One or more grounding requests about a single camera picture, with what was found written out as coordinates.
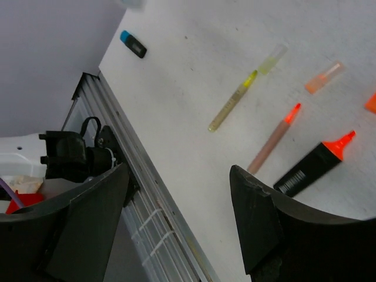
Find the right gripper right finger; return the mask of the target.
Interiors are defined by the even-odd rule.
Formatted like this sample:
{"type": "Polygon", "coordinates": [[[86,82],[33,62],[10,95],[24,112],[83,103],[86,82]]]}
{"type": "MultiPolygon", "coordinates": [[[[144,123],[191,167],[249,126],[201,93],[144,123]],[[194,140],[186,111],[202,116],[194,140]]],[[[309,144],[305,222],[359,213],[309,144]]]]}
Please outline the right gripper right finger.
{"type": "Polygon", "coordinates": [[[374,281],[375,220],[330,214],[234,165],[231,201],[251,281],[374,281]]]}

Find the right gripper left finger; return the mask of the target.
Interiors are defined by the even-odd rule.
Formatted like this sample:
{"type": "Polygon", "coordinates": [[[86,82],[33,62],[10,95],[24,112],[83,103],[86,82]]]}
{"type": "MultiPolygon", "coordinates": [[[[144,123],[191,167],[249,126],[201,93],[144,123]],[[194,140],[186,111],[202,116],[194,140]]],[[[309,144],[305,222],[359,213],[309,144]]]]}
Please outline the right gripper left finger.
{"type": "Polygon", "coordinates": [[[1,281],[102,281],[125,202],[120,164],[51,199],[1,215],[1,281]]]}

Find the thin orange highlighter pen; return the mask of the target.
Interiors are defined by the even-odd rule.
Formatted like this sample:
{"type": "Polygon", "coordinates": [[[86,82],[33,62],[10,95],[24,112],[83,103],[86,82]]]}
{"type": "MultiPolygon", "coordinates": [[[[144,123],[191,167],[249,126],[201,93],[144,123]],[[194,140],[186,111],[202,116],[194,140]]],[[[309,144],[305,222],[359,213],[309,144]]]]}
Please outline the thin orange highlighter pen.
{"type": "Polygon", "coordinates": [[[264,162],[267,160],[271,152],[278,145],[280,140],[287,133],[291,124],[294,122],[296,116],[298,115],[301,109],[301,103],[297,103],[292,110],[285,116],[285,118],[277,125],[274,129],[264,146],[260,149],[258,154],[255,156],[253,161],[249,164],[247,171],[250,174],[256,174],[264,162]]]}

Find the black orange-capped highlighter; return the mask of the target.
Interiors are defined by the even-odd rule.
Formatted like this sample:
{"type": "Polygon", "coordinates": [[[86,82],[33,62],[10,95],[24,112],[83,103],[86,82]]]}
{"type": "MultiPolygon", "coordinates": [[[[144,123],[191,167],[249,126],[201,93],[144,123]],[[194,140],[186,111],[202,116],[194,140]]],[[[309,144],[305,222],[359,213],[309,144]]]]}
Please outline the black orange-capped highlighter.
{"type": "Polygon", "coordinates": [[[273,185],[274,190],[296,196],[343,161],[344,150],[355,136],[352,130],[336,141],[319,143],[273,185]]]}

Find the thin yellow highlighter pen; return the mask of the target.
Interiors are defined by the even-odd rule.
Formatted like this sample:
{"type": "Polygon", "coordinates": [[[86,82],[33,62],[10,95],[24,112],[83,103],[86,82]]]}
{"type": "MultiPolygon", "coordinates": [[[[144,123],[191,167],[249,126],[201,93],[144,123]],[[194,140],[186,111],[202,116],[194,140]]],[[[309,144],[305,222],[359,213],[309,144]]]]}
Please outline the thin yellow highlighter pen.
{"type": "Polygon", "coordinates": [[[246,94],[249,87],[255,81],[257,75],[258,75],[258,70],[252,71],[252,73],[247,77],[247,79],[238,86],[235,92],[230,96],[228,101],[225,103],[225,105],[221,108],[221,110],[218,112],[218,114],[209,124],[209,127],[208,127],[209,132],[215,132],[220,127],[220,125],[224,122],[226,117],[228,117],[230,112],[238,104],[240,99],[246,94]]]}

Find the clear orange pen cap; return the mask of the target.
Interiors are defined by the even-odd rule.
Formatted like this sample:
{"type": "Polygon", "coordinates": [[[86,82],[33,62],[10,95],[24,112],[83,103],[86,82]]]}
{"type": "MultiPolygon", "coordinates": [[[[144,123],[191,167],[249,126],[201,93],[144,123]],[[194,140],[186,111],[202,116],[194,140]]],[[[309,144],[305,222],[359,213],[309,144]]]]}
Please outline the clear orange pen cap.
{"type": "Polygon", "coordinates": [[[340,61],[333,62],[329,67],[308,81],[305,84],[305,89],[310,94],[315,94],[318,90],[323,88],[328,82],[340,74],[344,68],[344,65],[340,61]]]}

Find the orange highlighter cap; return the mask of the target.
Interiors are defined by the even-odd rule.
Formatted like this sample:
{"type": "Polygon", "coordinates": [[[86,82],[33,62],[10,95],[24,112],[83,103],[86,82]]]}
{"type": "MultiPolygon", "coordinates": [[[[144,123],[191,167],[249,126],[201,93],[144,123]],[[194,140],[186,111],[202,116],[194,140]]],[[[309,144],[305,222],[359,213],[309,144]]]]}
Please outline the orange highlighter cap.
{"type": "Polygon", "coordinates": [[[365,103],[364,108],[369,112],[376,114],[376,93],[374,93],[365,103]]]}

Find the clear yellow pen cap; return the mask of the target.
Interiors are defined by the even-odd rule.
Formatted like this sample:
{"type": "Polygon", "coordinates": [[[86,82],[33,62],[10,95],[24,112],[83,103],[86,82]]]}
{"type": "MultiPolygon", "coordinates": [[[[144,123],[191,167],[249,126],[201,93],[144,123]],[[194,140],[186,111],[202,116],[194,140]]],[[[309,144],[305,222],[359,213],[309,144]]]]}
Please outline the clear yellow pen cap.
{"type": "Polygon", "coordinates": [[[277,45],[268,57],[258,67],[258,72],[267,75],[286,54],[288,47],[283,44],[277,45]]]}

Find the black blue-capped highlighter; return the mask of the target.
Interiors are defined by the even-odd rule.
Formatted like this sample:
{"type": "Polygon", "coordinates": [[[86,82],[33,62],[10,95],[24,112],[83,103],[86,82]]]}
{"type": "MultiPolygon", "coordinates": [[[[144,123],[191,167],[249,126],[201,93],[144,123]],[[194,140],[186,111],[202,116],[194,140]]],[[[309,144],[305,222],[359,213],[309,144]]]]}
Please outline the black blue-capped highlighter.
{"type": "Polygon", "coordinates": [[[146,47],[128,31],[121,32],[120,41],[140,59],[145,57],[146,47]]]}

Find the pastel blue highlighter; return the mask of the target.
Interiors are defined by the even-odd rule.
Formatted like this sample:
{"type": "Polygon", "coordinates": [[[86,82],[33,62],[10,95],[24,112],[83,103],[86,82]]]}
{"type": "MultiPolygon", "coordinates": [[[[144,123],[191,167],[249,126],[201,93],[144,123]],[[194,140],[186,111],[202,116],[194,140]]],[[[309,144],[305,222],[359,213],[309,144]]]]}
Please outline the pastel blue highlighter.
{"type": "Polygon", "coordinates": [[[146,0],[117,0],[118,4],[125,9],[143,9],[146,0]]]}

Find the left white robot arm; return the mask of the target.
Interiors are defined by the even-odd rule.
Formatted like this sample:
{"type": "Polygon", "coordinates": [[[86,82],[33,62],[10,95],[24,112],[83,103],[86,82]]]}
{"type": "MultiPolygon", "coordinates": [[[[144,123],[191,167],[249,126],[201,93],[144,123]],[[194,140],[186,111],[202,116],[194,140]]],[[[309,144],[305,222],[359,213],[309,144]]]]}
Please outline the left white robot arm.
{"type": "Polygon", "coordinates": [[[38,133],[16,137],[2,137],[1,176],[45,177],[47,165],[41,157],[47,155],[46,142],[38,133]]]}

